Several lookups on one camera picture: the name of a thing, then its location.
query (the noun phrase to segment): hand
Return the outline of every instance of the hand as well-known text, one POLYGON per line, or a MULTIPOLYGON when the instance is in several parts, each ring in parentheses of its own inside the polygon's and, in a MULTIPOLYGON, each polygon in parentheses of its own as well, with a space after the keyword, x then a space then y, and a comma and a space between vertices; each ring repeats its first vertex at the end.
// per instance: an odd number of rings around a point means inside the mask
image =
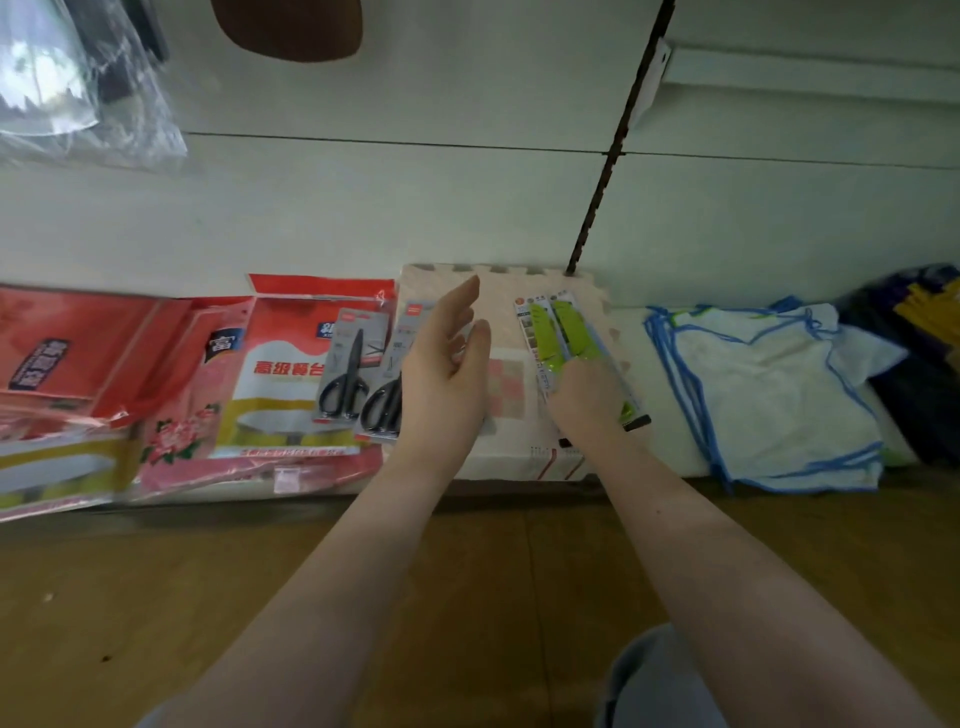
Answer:
POLYGON ((604 359, 570 359, 560 369, 560 386, 547 409, 566 438, 584 449, 591 438, 619 429, 624 392, 620 379, 604 359))
POLYGON ((465 344, 457 332, 473 320, 479 295, 474 276, 437 301, 403 360, 403 421, 392 459, 428 468, 444 484, 464 464, 487 413, 487 321, 473 325, 459 366, 453 360, 465 344))

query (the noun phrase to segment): wooden floor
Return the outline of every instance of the wooden floor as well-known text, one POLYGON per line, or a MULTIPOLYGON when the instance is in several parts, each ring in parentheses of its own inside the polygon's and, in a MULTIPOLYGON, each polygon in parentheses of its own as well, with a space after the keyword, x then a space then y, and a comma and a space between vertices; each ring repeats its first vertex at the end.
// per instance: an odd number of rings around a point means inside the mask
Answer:
MULTIPOLYGON (((960 491, 719 502, 960 724, 960 491)), ((0 543, 0 725, 134 725, 330 525, 0 543)), ((665 619, 605 504, 439 514, 354 724, 589 726, 612 658, 665 619)))

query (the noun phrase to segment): gray pants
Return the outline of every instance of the gray pants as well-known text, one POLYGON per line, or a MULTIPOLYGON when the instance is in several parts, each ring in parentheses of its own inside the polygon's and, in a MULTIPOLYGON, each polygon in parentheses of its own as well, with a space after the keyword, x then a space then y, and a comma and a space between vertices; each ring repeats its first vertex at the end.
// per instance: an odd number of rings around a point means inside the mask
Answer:
POLYGON ((595 728, 727 728, 684 639, 662 624, 613 662, 595 728))

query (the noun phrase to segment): white wall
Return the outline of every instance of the white wall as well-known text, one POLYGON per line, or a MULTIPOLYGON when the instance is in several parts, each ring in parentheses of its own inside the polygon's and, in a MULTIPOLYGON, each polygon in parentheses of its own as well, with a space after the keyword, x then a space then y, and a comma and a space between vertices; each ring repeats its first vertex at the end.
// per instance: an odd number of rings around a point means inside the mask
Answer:
MULTIPOLYGON (((678 0, 676 46, 960 68, 953 0, 678 0)), ((664 85, 581 265, 616 303, 831 298, 960 260, 960 108, 664 85)))
POLYGON ((206 0, 156 6, 185 169, 0 168, 4 280, 202 295, 250 271, 564 267, 658 4, 364 0, 359 53, 319 64, 241 50, 206 0))
POLYGON ((343 61, 234 45, 206 0, 159 0, 190 132, 606 151, 658 0, 363 0, 343 61))
POLYGON ((393 278, 407 262, 566 263, 598 154, 222 136, 178 177, 3 173, 8 281, 230 295, 245 274, 393 278))
MULTIPOLYGON (((188 295, 249 271, 562 267, 658 6, 364 0, 359 54, 300 65, 233 46, 206 0, 157 0, 185 169, 0 169, 2 277, 188 295)), ((669 37, 960 67, 960 3, 678 0, 669 37)), ((666 87, 582 265, 622 304, 768 303, 958 257, 958 114, 666 87)))
POLYGON ((627 155, 581 265, 620 305, 830 299, 960 259, 960 172, 627 155))

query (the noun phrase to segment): finger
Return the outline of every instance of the finger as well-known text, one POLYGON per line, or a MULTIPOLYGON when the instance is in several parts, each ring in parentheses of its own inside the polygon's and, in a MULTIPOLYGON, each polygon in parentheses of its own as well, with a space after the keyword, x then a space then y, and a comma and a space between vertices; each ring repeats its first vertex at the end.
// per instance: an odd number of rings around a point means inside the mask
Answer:
POLYGON ((480 319, 473 325, 467 349, 464 351, 464 360, 455 375, 463 379, 470 386, 483 385, 487 387, 487 365, 490 362, 490 322, 480 319))
POLYGON ((435 352, 446 349, 446 342, 458 330, 457 322, 461 313, 469 308, 470 304, 480 295, 480 279, 473 276, 437 301, 430 312, 430 316, 417 334, 418 340, 426 342, 427 347, 435 352))
POLYGON ((453 336, 455 333, 462 331, 464 326, 469 324, 471 321, 473 321, 473 309, 465 308, 457 317, 457 323, 453 325, 453 330, 450 332, 450 335, 453 336))
POLYGON ((449 349, 450 356, 460 353, 463 347, 467 344, 467 339, 464 338, 462 333, 458 333, 452 339, 450 339, 449 349))

